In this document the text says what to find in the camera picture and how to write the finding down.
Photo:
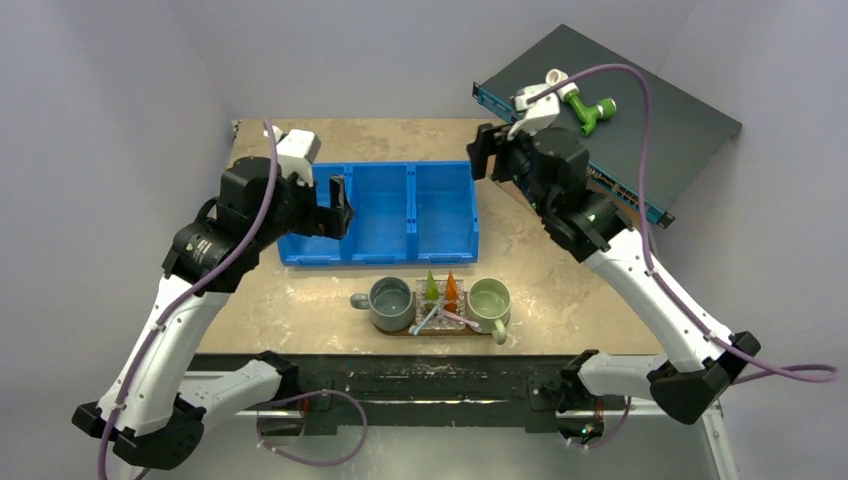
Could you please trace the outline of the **blue plastic bin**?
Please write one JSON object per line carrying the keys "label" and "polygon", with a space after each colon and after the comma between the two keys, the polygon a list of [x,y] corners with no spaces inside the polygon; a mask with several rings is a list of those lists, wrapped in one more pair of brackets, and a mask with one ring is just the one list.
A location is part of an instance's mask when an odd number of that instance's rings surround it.
{"label": "blue plastic bin", "polygon": [[277,244],[290,267],[464,265],[479,257],[476,190],[466,161],[321,163],[318,202],[333,175],[346,181],[354,218],[341,240],[286,235]]}

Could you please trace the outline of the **grey ceramic mug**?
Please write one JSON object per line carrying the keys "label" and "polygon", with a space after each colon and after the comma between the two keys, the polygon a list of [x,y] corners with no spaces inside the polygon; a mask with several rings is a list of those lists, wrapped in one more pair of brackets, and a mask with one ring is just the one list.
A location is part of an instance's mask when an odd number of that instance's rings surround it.
{"label": "grey ceramic mug", "polygon": [[383,277],[367,293],[354,293],[350,304],[355,309],[368,310],[372,324],[389,333],[407,329],[416,316],[409,285],[396,277]]}

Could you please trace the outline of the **green toothpaste tube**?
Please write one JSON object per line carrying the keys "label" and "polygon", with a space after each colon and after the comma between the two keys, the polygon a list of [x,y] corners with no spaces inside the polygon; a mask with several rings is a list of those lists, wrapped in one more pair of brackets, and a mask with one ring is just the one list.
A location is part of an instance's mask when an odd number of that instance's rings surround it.
{"label": "green toothpaste tube", "polygon": [[424,291],[425,308],[427,309],[427,312],[430,312],[434,308],[437,308],[439,306],[440,299],[441,295],[438,284],[434,278],[432,271],[429,270],[427,273]]}

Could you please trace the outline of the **clear acrylic holder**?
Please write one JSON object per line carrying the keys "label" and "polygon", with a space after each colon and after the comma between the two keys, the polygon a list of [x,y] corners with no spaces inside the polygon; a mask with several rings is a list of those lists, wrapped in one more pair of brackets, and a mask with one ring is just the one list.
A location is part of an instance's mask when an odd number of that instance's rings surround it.
{"label": "clear acrylic holder", "polygon": [[[448,281],[446,279],[437,279],[434,281],[436,291],[438,293],[438,301],[440,302],[440,306],[443,307],[448,303],[445,299],[445,292],[447,288]],[[458,299],[453,300],[453,304],[456,306],[455,314],[459,316],[465,316],[466,310],[466,288],[465,282],[462,279],[456,279],[456,289],[458,290]],[[412,293],[414,295],[414,303],[415,303],[415,320],[413,321],[413,326],[418,327],[425,320],[427,315],[432,310],[432,306],[428,307],[431,303],[432,299],[428,297],[428,280],[427,279],[417,279],[414,283],[414,287],[412,289]],[[458,320],[450,318],[443,313],[437,312],[433,314],[429,320],[424,324],[423,327],[420,328],[418,334],[448,334],[454,332],[461,332],[464,330],[466,325]]]}

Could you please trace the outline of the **orange toothpaste tube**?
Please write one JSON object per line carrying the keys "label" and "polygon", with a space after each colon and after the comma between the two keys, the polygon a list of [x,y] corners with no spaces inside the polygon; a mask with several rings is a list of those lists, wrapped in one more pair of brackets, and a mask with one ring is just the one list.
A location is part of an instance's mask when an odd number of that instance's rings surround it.
{"label": "orange toothpaste tube", "polygon": [[458,312],[459,300],[460,290],[453,272],[450,271],[445,283],[443,308],[448,312],[456,314]]}

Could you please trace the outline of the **pale green ceramic mug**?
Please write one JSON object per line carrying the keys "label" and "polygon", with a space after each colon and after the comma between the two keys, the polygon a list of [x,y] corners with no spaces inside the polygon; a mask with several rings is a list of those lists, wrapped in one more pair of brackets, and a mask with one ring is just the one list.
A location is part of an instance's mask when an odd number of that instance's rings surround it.
{"label": "pale green ceramic mug", "polygon": [[466,304],[467,318],[478,323],[473,330],[490,335],[497,345],[503,345],[507,340],[512,307],[506,285],[496,278],[479,279],[469,288]]}

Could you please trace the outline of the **brown oval wooden tray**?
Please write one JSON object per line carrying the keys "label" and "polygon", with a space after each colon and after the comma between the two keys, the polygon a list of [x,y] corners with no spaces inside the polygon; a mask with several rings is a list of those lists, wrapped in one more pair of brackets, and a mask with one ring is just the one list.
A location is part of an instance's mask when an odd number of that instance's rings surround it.
{"label": "brown oval wooden tray", "polygon": [[[410,337],[414,336],[413,333],[409,331],[409,329],[403,329],[398,331],[388,331],[378,327],[374,327],[374,329],[387,336],[395,336],[395,337]],[[417,337],[451,337],[451,336],[481,336],[482,333],[474,330],[468,325],[454,323],[450,324],[447,328],[441,328],[437,325],[435,328],[431,328],[429,325],[424,326],[421,331],[417,334]]]}

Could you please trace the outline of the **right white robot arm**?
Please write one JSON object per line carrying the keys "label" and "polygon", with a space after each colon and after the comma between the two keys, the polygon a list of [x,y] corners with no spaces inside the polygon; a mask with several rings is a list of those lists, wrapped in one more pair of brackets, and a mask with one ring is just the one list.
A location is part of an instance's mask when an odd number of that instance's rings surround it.
{"label": "right white robot arm", "polygon": [[592,190],[589,153],[568,130],[548,127],[509,137],[507,125],[481,124],[467,152],[472,177],[511,182],[540,217],[550,238],[604,279],[658,340],[662,353],[648,359],[586,350],[560,372],[558,411],[584,407],[597,397],[648,399],[672,419],[694,424],[739,377],[761,348],[749,332],[731,332],[705,312],[698,329],[680,307],[687,293],[667,280],[642,250],[629,216]]}

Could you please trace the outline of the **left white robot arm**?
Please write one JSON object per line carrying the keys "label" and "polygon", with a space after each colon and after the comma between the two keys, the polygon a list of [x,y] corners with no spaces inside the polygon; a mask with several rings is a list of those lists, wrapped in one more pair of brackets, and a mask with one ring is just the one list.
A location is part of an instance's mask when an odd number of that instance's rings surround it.
{"label": "left white robot arm", "polygon": [[182,388],[199,343],[264,249],[287,234],[342,239],[354,211],[346,180],[333,174],[321,205],[303,175],[244,157],[227,168],[216,197],[180,229],[163,263],[150,316],[121,373],[72,421],[141,474],[183,463],[203,435],[239,411],[284,409],[304,393],[298,367],[271,351],[198,391]]}

